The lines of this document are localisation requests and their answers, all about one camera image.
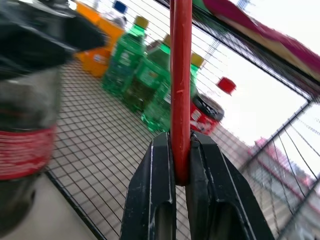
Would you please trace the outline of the small blue square object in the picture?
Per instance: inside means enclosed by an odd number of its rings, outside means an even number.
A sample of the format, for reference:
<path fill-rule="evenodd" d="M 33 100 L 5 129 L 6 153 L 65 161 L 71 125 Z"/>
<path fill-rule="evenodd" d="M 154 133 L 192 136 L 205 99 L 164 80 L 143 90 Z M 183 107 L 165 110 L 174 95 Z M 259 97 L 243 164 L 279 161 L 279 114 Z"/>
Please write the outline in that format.
<path fill-rule="evenodd" d="M 125 14 L 128 7 L 120 0 L 114 0 L 112 8 L 118 11 L 120 14 Z"/>

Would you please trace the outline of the red cart handle bar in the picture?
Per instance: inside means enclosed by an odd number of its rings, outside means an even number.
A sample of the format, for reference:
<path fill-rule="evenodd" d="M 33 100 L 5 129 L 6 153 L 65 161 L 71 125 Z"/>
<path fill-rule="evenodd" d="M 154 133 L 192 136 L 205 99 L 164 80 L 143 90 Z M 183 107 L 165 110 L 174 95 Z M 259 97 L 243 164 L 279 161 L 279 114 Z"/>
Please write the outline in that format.
<path fill-rule="evenodd" d="M 170 0 L 171 125 L 175 182 L 189 181 L 192 0 Z"/>

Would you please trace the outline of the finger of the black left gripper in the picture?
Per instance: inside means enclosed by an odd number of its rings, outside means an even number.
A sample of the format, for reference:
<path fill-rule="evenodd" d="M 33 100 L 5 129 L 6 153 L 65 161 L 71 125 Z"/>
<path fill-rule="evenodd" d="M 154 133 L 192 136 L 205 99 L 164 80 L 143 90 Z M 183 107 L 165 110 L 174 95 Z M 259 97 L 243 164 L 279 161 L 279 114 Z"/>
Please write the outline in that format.
<path fill-rule="evenodd" d="M 106 37 L 90 20 L 76 11 L 63 12 L 63 43 L 66 45 L 64 58 L 84 52 L 106 43 Z"/>

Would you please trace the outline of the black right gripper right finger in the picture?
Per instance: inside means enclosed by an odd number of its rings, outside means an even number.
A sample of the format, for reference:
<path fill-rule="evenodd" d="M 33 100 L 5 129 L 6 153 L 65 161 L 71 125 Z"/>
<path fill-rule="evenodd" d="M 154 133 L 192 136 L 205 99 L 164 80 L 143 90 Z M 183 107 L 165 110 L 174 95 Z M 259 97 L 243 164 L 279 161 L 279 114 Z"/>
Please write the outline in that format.
<path fill-rule="evenodd" d="M 249 183 L 217 143 L 199 132 L 190 140 L 191 240 L 275 240 Z"/>

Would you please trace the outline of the magenta and tan board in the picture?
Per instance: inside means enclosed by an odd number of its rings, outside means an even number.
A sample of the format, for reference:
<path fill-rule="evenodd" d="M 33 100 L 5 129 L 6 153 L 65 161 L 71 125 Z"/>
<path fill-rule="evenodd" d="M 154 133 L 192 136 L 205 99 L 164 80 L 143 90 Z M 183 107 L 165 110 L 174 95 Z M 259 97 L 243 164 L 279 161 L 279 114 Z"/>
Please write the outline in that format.
<path fill-rule="evenodd" d="M 295 38 L 248 16 L 230 0 L 192 0 L 192 3 L 234 27 L 320 83 L 320 56 Z"/>

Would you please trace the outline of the small red cap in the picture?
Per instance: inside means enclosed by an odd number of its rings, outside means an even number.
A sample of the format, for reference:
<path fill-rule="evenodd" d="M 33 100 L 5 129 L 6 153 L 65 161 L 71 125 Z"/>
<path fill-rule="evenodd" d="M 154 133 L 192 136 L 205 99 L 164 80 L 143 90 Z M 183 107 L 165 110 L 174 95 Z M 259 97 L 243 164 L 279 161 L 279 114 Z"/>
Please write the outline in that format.
<path fill-rule="evenodd" d="M 222 77 L 216 85 L 228 95 L 231 95 L 237 87 L 237 85 L 231 79 L 225 76 Z"/>

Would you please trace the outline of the green plastic bottle yellow cap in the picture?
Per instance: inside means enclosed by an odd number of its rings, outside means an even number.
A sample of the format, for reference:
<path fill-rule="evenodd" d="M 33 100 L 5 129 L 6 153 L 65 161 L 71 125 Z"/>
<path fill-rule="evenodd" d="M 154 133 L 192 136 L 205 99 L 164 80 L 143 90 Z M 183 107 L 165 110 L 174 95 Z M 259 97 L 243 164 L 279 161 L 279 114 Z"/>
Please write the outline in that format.
<path fill-rule="evenodd" d="M 132 111 L 143 111 L 161 83 L 170 77 L 171 36 L 153 41 L 123 93 L 124 104 Z"/>
<path fill-rule="evenodd" d="M 190 98 L 197 92 L 198 70 L 204 58 L 197 53 L 191 54 L 190 62 Z M 167 132 L 171 125 L 171 80 L 164 80 L 155 92 L 153 99 L 145 107 L 141 120 L 151 132 Z"/>
<path fill-rule="evenodd" d="M 102 78 L 102 87 L 107 92 L 120 96 L 132 80 L 134 72 L 145 55 L 145 31 L 149 21 L 137 16 L 130 30 L 116 42 Z"/>

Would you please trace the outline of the glass cola bottle red label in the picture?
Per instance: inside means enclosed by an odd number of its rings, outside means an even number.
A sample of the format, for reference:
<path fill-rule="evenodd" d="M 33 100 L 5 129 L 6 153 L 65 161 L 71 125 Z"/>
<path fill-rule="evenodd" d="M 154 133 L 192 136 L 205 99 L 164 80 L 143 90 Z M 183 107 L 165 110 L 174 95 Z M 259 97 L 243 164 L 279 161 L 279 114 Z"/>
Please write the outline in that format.
<path fill-rule="evenodd" d="M 0 238 L 34 204 L 54 148 L 61 88 L 58 67 L 0 81 Z"/>

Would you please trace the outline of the red soda can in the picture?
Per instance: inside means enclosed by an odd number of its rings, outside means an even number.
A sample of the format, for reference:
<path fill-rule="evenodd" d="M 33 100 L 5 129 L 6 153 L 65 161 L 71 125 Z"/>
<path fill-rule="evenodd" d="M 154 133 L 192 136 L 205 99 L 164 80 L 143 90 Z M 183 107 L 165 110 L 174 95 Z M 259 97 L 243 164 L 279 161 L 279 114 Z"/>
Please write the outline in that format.
<path fill-rule="evenodd" d="M 216 101 L 197 92 L 190 103 L 190 128 L 209 136 L 224 115 L 225 111 Z"/>

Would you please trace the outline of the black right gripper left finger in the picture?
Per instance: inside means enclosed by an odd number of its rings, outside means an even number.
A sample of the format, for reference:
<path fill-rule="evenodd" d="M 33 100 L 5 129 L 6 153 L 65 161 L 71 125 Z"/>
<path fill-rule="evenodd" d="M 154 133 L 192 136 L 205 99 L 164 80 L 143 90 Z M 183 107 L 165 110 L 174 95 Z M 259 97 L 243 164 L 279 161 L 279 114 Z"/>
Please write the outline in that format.
<path fill-rule="evenodd" d="M 156 136 L 132 176 L 119 240 L 176 240 L 176 182 L 170 135 Z"/>

